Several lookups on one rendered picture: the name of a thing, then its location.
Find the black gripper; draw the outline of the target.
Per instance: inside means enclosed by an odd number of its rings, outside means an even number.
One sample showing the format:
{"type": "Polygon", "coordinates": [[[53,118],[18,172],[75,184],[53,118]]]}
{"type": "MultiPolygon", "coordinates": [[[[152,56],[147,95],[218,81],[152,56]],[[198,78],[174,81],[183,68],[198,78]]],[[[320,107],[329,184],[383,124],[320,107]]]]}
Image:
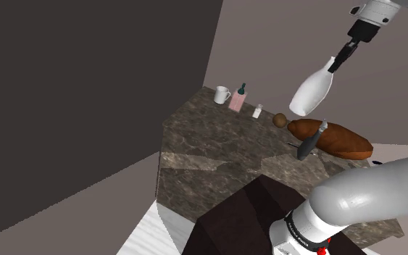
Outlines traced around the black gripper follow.
{"type": "Polygon", "coordinates": [[[336,72],[338,68],[356,51],[359,42],[371,42],[379,30],[380,26],[364,20],[357,20],[347,33],[352,41],[347,42],[338,52],[334,62],[329,66],[328,72],[336,72]]]}

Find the white bottle-shaped vase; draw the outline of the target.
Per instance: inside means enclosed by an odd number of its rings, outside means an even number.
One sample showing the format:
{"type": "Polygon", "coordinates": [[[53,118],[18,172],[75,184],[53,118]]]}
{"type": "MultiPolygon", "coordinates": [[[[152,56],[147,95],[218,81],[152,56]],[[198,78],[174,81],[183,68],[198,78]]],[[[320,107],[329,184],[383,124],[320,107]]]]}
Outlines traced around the white bottle-shaped vase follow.
{"type": "Polygon", "coordinates": [[[333,73],[328,70],[334,62],[335,57],[331,57],[299,86],[289,104],[294,114],[305,117],[325,99],[333,82],[333,73]]]}

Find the brown bread loaf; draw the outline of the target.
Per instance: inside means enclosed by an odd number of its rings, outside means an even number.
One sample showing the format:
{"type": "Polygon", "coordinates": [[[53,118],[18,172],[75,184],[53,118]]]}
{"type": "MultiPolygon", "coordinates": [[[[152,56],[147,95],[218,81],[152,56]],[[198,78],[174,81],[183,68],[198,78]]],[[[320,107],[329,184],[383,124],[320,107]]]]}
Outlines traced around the brown bread loaf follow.
{"type": "MultiPolygon", "coordinates": [[[[291,121],[287,128],[295,138],[304,141],[314,135],[321,124],[321,120],[299,119],[291,121]]],[[[366,138],[332,122],[322,132],[316,147],[332,156],[350,160],[367,159],[373,152],[372,144],[366,138]]]]}

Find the brown round fruit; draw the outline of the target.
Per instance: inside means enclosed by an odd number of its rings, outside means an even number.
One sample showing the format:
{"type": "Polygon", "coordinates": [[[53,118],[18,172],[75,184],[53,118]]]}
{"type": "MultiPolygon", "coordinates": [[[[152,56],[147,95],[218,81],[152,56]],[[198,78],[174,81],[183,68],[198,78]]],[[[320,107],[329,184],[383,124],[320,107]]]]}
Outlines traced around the brown round fruit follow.
{"type": "Polygon", "coordinates": [[[277,113],[272,118],[272,123],[277,128],[284,128],[288,124],[288,120],[287,120],[286,116],[283,113],[277,113]]]}

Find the dark grey bottle-shaped tool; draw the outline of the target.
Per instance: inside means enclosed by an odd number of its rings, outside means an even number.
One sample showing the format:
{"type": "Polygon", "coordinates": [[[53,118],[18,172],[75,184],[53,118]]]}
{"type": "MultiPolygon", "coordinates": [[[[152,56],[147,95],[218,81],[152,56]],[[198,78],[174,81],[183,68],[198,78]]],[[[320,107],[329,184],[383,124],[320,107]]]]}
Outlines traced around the dark grey bottle-shaped tool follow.
{"type": "Polygon", "coordinates": [[[297,149],[297,159],[302,161],[304,160],[312,151],[312,149],[316,146],[318,140],[322,133],[328,128],[327,120],[323,120],[322,124],[319,126],[318,130],[315,132],[313,136],[305,138],[304,141],[297,149]]]}

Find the thin black utensil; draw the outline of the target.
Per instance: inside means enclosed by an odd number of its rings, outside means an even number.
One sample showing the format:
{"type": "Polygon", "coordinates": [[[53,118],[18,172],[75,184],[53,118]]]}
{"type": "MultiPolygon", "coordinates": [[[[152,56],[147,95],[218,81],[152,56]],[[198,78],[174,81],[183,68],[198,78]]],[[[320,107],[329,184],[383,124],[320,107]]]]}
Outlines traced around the thin black utensil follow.
{"type": "MultiPolygon", "coordinates": [[[[288,145],[290,145],[290,146],[293,146],[293,147],[295,147],[295,148],[299,148],[299,146],[298,145],[296,145],[296,144],[293,144],[293,143],[290,143],[290,142],[286,142],[288,145]]],[[[314,152],[312,152],[312,151],[310,151],[309,152],[311,155],[313,155],[313,156],[317,156],[317,154],[316,153],[314,153],[314,152]]]]}

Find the pink soap dispenser, green pump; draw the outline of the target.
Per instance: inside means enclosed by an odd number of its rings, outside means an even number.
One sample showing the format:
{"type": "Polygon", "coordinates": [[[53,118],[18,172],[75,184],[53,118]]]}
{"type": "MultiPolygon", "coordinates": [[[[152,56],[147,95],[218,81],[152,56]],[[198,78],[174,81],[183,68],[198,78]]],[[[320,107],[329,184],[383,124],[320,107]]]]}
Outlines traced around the pink soap dispenser, green pump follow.
{"type": "Polygon", "coordinates": [[[232,95],[232,99],[229,103],[228,108],[235,111],[240,112],[241,107],[246,99],[247,92],[245,91],[246,83],[243,83],[241,87],[235,91],[232,95]]]}

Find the white mug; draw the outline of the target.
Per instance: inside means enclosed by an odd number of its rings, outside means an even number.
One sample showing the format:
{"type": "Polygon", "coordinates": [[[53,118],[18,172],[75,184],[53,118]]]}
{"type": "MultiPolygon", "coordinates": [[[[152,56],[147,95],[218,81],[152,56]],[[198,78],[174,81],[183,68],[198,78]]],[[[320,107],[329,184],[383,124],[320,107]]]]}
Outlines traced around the white mug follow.
{"type": "Polygon", "coordinates": [[[230,90],[225,86],[219,85],[218,87],[216,87],[214,102],[216,104],[224,104],[230,96],[230,90]]]}

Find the dark robot stand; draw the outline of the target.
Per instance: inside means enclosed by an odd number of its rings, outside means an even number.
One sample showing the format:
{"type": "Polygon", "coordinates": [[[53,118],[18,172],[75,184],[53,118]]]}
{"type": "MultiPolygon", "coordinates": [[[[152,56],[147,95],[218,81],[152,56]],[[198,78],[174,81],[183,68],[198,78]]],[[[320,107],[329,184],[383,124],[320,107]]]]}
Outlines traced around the dark robot stand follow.
{"type": "Polygon", "coordinates": [[[341,231],[260,175],[197,219],[182,255],[366,255],[341,231]]]}

